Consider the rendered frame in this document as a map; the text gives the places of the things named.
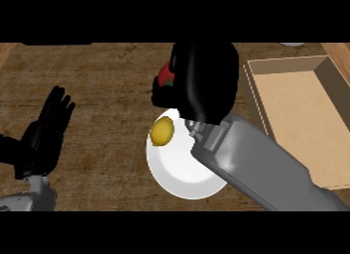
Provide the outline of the red tomato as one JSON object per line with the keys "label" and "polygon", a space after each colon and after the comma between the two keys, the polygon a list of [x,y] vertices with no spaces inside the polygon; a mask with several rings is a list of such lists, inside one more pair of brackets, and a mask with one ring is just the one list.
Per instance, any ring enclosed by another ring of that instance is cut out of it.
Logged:
{"label": "red tomato", "polygon": [[158,71],[156,81],[159,86],[171,86],[174,83],[174,73],[168,69],[168,64]]}

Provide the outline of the yellow lemon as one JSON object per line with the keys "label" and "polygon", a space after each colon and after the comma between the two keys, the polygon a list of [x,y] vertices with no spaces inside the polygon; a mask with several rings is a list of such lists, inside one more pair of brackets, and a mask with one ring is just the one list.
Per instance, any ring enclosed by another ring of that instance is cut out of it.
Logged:
{"label": "yellow lemon", "polygon": [[174,125],[173,120],[162,116],[151,127],[149,138],[153,146],[164,146],[173,137]]}

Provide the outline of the open cardboard box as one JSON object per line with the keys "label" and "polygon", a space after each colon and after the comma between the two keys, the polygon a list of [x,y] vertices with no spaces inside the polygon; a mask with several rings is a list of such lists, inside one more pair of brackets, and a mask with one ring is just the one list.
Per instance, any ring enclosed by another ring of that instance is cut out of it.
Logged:
{"label": "open cardboard box", "polygon": [[252,121],[329,190],[350,189],[350,84],[328,56],[248,61]]}

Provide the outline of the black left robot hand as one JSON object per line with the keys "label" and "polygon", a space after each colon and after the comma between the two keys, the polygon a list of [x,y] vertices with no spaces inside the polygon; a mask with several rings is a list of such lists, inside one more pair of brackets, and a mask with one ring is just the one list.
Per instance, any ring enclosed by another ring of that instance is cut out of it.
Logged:
{"label": "black left robot hand", "polygon": [[65,89],[55,86],[40,116],[29,123],[22,138],[0,134],[0,163],[13,166],[16,180],[46,176],[55,169],[74,109]]}

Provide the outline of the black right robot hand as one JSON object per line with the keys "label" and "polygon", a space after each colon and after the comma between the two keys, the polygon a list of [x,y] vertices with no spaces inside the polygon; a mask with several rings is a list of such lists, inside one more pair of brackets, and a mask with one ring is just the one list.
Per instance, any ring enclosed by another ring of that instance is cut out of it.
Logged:
{"label": "black right robot hand", "polygon": [[239,54],[232,43],[176,43],[168,69],[171,86],[152,81],[151,103],[174,108],[183,119],[218,125],[232,111],[239,80]]}

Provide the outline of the white plate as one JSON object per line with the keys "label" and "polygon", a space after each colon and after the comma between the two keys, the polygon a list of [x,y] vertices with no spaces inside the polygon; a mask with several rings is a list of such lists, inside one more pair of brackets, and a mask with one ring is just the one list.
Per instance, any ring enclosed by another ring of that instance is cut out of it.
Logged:
{"label": "white plate", "polygon": [[152,178],[174,196],[184,199],[207,198],[227,183],[190,155],[193,139],[177,110],[167,109],[158,116],[162,117],[173,120],[174,134],[168,144],[158,147],[146,138],[145,156]]}

